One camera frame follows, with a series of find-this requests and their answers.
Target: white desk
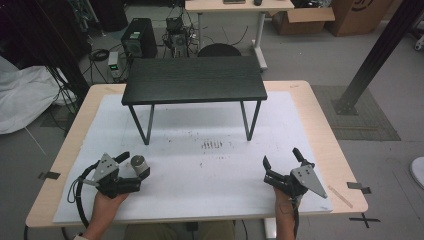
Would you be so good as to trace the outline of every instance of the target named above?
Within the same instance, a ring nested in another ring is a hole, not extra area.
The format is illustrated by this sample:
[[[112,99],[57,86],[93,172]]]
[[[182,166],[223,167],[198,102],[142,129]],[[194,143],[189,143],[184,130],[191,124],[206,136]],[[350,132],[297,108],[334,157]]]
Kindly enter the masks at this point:
[[[199,49],[202,48],[202,14],[206,12],[258,12],[258,28],[256,39],[252,40],[256,57],[258,58],[261,70],[268,68],[261,49],[262,29],[265,14],[269,11],[285,11],[294,8],[290,0],[263,0],[260,6],[255,6],[253,0],[247,0],[245,4],[224,4],[222,0],[187,0],[187,12],[198,14],[199,28]]]

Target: black tape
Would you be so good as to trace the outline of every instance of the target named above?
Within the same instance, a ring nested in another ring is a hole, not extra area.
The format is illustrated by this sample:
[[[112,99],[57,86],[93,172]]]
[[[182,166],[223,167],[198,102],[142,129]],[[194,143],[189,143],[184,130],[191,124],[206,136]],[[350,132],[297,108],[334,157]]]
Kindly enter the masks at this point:
[[[371,194],[371,188],[369,187],[362,187],[361,183],[352,183],[352,182],[347,182],[347,187],[350,189],[359,189],[361,190],[362,194]]]
[[[370,225],[368,224],[368,222],[381,222],[380,220],[375,219],[375,218],[366,218],[364,213],[362,213],[362,218],[349,218],[349,220],[350,221],[364,221],[365,226],[367,228],[370,228]]]
[[[55,172],[47,172],[47,173],[40,173],[40,175],[38,175],[38,178],[41,180],[46,180],[46,178],[49,179],[54,179],[57,180],[60,176],[60,173],[55,173]]]

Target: human hand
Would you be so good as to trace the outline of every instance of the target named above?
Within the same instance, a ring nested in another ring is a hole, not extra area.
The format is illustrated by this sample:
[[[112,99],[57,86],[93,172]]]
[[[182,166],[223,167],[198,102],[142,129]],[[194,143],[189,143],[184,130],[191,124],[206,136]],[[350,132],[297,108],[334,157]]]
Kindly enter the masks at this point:
[[[104,232],[108,229],[121,203],[129,194],[121,194],[111,199],[108,196],[97,192],[94,198],[93,214],[91,216],[90,225],[87,231],[82,235],[90,240],[100,239]]]

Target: black table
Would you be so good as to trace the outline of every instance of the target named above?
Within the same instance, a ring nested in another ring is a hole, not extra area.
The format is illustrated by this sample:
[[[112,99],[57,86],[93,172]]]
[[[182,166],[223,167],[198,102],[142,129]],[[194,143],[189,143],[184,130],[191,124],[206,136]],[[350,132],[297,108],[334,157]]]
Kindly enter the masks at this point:
[[[255,57],[134,59],[122,105],[128,106],[145,145],[149,144],[155,104],[234,102],[242,109],[247,140],[252,139],[261,101],[267,93]],[[256,101],[251,128],[244,101]],[[147,136],[134,105],[151,105]]]

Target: black chair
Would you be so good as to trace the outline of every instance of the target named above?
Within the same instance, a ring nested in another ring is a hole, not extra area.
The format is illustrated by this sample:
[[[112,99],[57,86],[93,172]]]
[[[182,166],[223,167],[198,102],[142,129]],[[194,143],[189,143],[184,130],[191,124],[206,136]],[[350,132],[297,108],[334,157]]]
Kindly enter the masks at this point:
[[[214,43],[202,48],[197,57],[230,57],[241,56],[240,51],[228,44]]]

